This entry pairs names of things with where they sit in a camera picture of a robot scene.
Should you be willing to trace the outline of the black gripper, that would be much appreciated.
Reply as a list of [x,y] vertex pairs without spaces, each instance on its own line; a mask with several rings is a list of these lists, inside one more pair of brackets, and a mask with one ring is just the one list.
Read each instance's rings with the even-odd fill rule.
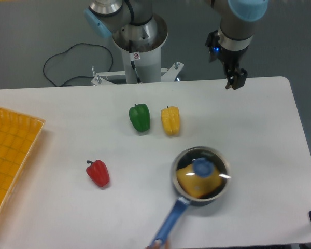
[[228,38],[222,30],[208,34],[205,46],[209,52],[209,62],[219,60],[227,77],[226,89],[237,90],[244,86],[248,73],[240,68],[240,61],[249,47],[249,39]]

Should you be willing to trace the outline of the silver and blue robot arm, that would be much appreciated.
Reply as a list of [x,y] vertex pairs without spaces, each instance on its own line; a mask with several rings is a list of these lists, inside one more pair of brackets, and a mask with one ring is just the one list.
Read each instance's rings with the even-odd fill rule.
[[226,87],[244,86],[247,71],[240,67],[268,1],[201,1],[201,14],[190,1],[91,1],[84,10],[89,26],[100,37],[110,37],[120,49],[126,82],[149,83],[174,80],[182,68],[176,62],[161,69],[161,49],[168,29],[195,38],[206,25],[206,14],[215,13],[219,25],[207,35],[209,60],[221,62]]

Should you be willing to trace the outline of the person's fingertips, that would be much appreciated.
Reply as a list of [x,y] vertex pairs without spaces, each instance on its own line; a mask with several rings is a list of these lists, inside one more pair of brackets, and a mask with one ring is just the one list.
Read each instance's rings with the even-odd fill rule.
[[171,244],[169,240],[167,240],[164,243],[162,243],[161,241],[155,241],[155,242],[152,242],[147,247],[145,247],[145,249],[170,249],[170,248],[171,248]]

